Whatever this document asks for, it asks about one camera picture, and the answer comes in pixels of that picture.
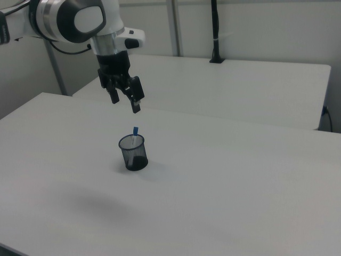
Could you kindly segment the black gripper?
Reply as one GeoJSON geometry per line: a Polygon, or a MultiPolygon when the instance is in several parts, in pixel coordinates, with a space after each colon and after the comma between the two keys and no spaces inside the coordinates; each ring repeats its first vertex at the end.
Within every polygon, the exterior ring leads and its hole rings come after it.
{"type": "Polygon", "coordinates": [[[144,98],[144,92],[138,76],[130,77],[128,71],[130,61],[127,51],[121,51],[112,55],[97,55],[100,68],[98,75],[102,88],[107,89],[111,102],[119,102],[117,89],[122,88],[122,93],[131,103],[134,114],[141,110],[140,101],[144,98]]]}

